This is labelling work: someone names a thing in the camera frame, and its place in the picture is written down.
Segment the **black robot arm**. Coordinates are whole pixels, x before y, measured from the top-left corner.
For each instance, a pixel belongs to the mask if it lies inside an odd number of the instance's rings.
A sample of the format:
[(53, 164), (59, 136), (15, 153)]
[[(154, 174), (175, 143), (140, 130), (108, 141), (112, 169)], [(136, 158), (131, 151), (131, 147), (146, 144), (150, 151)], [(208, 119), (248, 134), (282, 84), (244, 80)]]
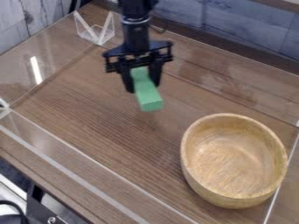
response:
[(126, 91), (135, 92), (131, 72), (135, 68), (148, 67), (150, 81), (159, 86), (163, 67), (174, 60), (174, 42), (150, 39), (151, 11), (159, 0), (119, 0), (123, 44), (103, 53), (106, 71), (119, 73)]

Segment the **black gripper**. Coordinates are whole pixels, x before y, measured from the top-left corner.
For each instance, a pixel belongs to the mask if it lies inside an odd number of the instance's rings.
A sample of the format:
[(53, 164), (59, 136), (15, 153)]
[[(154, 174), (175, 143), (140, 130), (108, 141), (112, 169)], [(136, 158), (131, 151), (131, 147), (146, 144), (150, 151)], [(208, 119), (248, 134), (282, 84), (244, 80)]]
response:
[(150, 66), (151, 80), (156, 86), (160, 85), (163, 65), (174, 60), (172, 46), (172, 41), (151, 41), (147, 51), (134, 52), (123, 44), (103, 53), (106, 71), (108, 73), (120, 72), (122, 81), (128, 93), (132, 94), (135, 92), (131, 68)]

